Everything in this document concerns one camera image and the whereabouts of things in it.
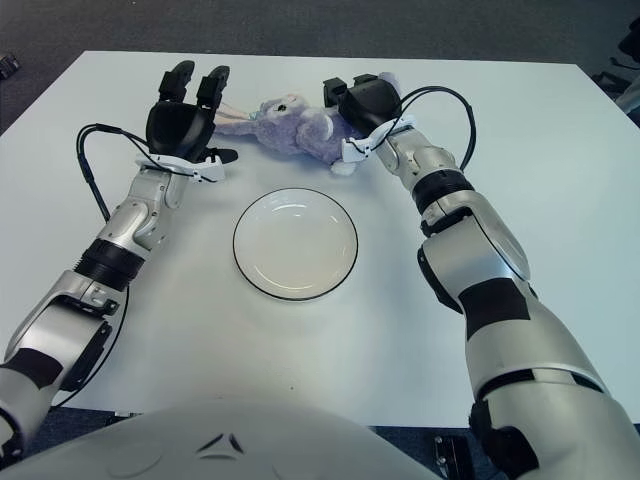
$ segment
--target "robot forearm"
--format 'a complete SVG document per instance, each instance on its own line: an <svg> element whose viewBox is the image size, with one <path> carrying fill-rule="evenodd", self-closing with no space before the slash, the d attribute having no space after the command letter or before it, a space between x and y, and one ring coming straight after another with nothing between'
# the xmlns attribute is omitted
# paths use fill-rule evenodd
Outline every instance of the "robot forearm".
<svg viewBox="0 0 640 480"><path fill-rule="evenodd" d="M529 285L526 256L452 156L410 128L378 150L422 214L422 272L465 315L470 422L510 478L640 476L640 437L567 328Z"/></svg>
<svg viewBox="0 0 640 480"><path fill-rule="evenodd" d="M20 457L59 390L74 391L86 380L112 330L104 318L116 312L151 249L164 240L187 183L184 176L141 169L75 269L18 327L0 366L0 463Z"/></svg>

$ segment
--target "stuffed bunny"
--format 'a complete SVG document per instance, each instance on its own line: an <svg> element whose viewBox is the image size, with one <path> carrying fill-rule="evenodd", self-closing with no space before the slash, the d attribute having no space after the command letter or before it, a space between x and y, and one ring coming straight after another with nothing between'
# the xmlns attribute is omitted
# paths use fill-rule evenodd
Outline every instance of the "stuffed bunny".
<svg viewBox="0 0 640 480"><path fill-rule="evenodd" d="M391 74L380 74L398 89ZM342 139L362 138L338 113L338 107L310 107L299 95L286 95L260 105L247 114L221 104L216 113L216 133L255 135L260 143L286 154L309 153L331 166L338 175L351 175L355 163L342 161Z"/></svg>

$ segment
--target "black connector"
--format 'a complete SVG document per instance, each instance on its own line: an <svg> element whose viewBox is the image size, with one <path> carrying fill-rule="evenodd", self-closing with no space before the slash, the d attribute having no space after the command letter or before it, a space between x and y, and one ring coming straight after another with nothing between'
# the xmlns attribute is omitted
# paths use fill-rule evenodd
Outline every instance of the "black connector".
<svg viewBox="0 0 640 480"><path fill-rule="evenodd" d="M74 269L98 283L122 292L136 278L144 259L106 240L96 239Z"/></svg>

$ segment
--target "bunny ear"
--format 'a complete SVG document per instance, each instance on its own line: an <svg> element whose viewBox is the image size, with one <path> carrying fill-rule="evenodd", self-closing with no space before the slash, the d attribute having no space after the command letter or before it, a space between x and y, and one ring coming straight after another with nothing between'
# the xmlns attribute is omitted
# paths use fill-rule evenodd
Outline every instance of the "bunny ear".
<svg viewBox="0 0 640 480"><path fill-rule="evenodd" d="M220 103L220 106L218 107L218 111L216 112L216 114L218 113L221 114L222 116L229 117L229 118L240 118L242 120L249 120L248 113L243 112L241 110L236 110L231 105L228 105L224 102Z"/></svg>
<svg viewBox="0 0 640 480"><path fill-rule="evenodd" d="M222 135L249 135L255 133L255 121L228 118L216 113L216 132Z"/></svg>

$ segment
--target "cable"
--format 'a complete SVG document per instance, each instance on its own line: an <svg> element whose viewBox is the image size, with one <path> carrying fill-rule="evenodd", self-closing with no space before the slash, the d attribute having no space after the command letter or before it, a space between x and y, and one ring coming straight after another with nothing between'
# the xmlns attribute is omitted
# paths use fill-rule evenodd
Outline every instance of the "cable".
<svg viewBox="0 0 640 480"><path fill-rule="evenodd" d="M143 140L142 138L138 137L137 135L134 135L131 132L127 132L126 130L123 130L123 129L119 128L119 127L114 127L112 125L105 125L103 123L94 123L94 124L91 124L91 125L85 125L84 127L82 127L80 129L80 131L78 132L78 136L76 138L76 155L78 156L78 164L80 165L80 170L82 171L82 174L84 176L85 181L89 184L89 189L91 190L91 193L93 194L93 197L96 199L96 203L98 204L98 208L100 209L100 213L102 213L102 217L105 219L105 221L109 221L109 218L110 218L109 209L107 208L107 205L106 205L106 203L104 201L104 198L102 197L102 194L100 193L100 190L98 189L98 186L96 185L95 178L93 176L93 172L91 170L91 166L89 165L89 162L87 161L87 157L85 155L85 149L84 149L84 144L85 144L85 141L86 141L87 137L93 132L103 132L103 133L112 133L112 134L122 135L127 140L129 140L138 150L140 150L140 152L142 152L142 154L158 170L163 171L163 172L167 172L167 173L171 173L173 175L183 176L183 177L192 177L193 176L193 175L191 175L189 173L174 172L173 170L160 165L158 162L153 160L153 158L151 158L151 156L147 152L145 152L142 149L142 147L140 146L140 144L142 144L142 145L148 147L147 142L145 140ZM210 178L207 178L207 177L204 177L204 176L200 176L200 178L202 178L206 182L215 183L215 180L211 180Z"/></svg>
<svg viewBox="0 0 640 480"><path fill-rule="evenodd" d="M78 395L84 389L84 387L86 387L89 384L89 382L91 380L93 380L93 377L95 377L98 374L98 372L100 371L102 366L106 363L107 359L111 355L111 352L113 351L114 347L116 346L118 338L120 337L120 333L122 332L122 327L124 326L124 321L125 321L125 318L127 317L127 310L129 308L129 297L130 297L130 295L131 295L131 288L127 285L127 293L126 293L125 300L124 300L124 307L122 309L122 317L120 317L120 325L118 325L118 330L116 330L116 334L113 337L113 342L111 342L111 345L109 346L109 350L107 350L107 353L105 354L105 356L102 357L102 361L98 364L98 366L91 373L91 375L89 375L87 377L87 379L82 383L82 385L80 385L78 387L77 390L75 390L73 393L71 393L67 398L62 400L57 405L54 405L53 407L51 407L51 409L49 410L50 412L53 412L53 411L59 409L60 407L65 405L67 402L69 402L73 397Z"/></svg>
<svg viewBox="0 0 640 480"><path fill-rule="evenodd" d="M119 127L114 127L112 125L105 125L105 124L102 124L102 123L94 123L94 124L91 124L91 125L85 125L84 127L82 127L80 129L80 131L78 132L78 136L76 137L76 154L78 156L78 164L80 165L80 170L82 170L82 174L84 176L84 179L89 184L89 188L91 189L91 193L93 194L94 198L96 199L96 203L98 204L98 208L100 209L100 213L102 213L102 216L104 218L105 223L109 222L109 220L111 218L111 215L110 215L109 209L107 208L107 205L106 205L106 203L104 201L104 198L102 197L102 193L100 192L100 189L98 188L98 185L95 182L95 178L93 176L93 172L91 171L91 166L89 165L89 162L87 161L87 157L85 155L85 149L84 149L84 144L85 144L85 141L86 141L87 137L93 132L113 133L113 134L117 134L117 135L122 135L127 140L129 140L138 150L140 150L140 152L142 152L142 154L151 163L153 163L153 165L155 165L158 168L158 170L161 170L161 171L167 172L167 173L171 173L173 175L180 175L180 176L183 176L183 177L192 177L193 176L193 175L188 174L188 173L174 172L173 170L170 170L170 169L160 165L155 160L153 160L151 158L151 156L147 152L145 152L142 149L142 147L140 146L140 144L142 144L142 145L148 147L147 142L145 140L143 140L142 138L138 137L137 135L134 135L133 133L127 132L126 130L123 130L123 129L119 128ZM202 178L202 180L204 180L206 182L209 182L209 183L216 183L215 180L211 180L210 178L207 178L207 177L200 176L200 178ZM125 300L124 300L124 306L122 308L122 317L120 317L120 325L118 325L118 330L116 330L116 334L113 337L113 342L111 342L111 345L109 346L109 349L107 350L107 353L104 355L104 357L102 357L102 360L100 361L98 366L87 377L87 379L82 383L82 385L80 385L75 391L73 391L67 398L62 400L60 403L58 403L57 405L52 406L49 409L50 412L53 412L53 411L59 409L60 407L65 405L67 402L69 402L72 398L74 398L76 395L78 395L89 384L89 382L91 382L91 380L93 380L93 378L98 374L100 369L104 366L104 364L108 360L109 356L111 355L111 352L113 351L114 347L116 346L118 338L120 337L120 333L122 332L122 327L124 326L125 319L127 318L127 310L129 308L129 298L130 298L130 296L131 296L131 287L129 285L127 285L126 296L125 296Z"/></svg>
<svg viewBox="0 0 640 480"><path fill-rule="evenodd" d="M471 156L473 155L473 152L476 148L476 135L477 135L476 120L473 115L473 109L471 108L471 105L469 104L469 102L467 102L467 100L458 92L447 87L440 87L440 86L421 87L413 90L412 92L402 97L402 99L400 99L400 101L398 102L398 105L396 106L396 108L403 105L407 100L409 99L411 100L409 101L409 103L407 103L406 106L402 108L400 115L396 117L396 120L391 125L391 128L389 129L389 131L385 134L384 137L382 137L382 139L376 144L376 146L371 149L371 151L376 150L380 145L382 145L387 140L387 138L389 138L389 136L393 132L393 129L396 127L396 125L398 124L398 122L400 121L404 113L409 109L409 107L413 102L415 102L418 98L422 97L423 95L426 95L427 93L432 93L432 92L444 92L454 96L460 101L460 103L462 103L465 111L467 112L467 118L469 119L469 143L467 144L467 150L464 154L462 162L460 163L460 170L464 171L464 169L469 164L469 161L471 160ZM351 140L349 140L348 143L351 143L358 152L365 153Z"/></svg>
<svg viewBox="0 0 640 480"><path fill-rule="evenodd" d="M191 175L190 173L183 173L183 172L174 172L173 170L167 168L167 167L163 167L162 165L160 165L158 162L156 162L153 158L151 158L151 156L145 152L142 147L140 145L138 145L136 142L138 141L138 138L135 137L135 135L133 136L129 136L130 134L128 132L123 132L122 133L131 143L133 143L135 145L135 147L140 150L140 152L147 158L147 160L149 160L151 163L153 163L158 170L161 170L163 172L167 172L167 173L172 173L174 175L180 175L181 177L193 177L193 175ZM200 176L201 179L203 179L206 182L209 183L216 183L215 180L211 180L210 178L207 177L203 177L202 175Z"/></svg>

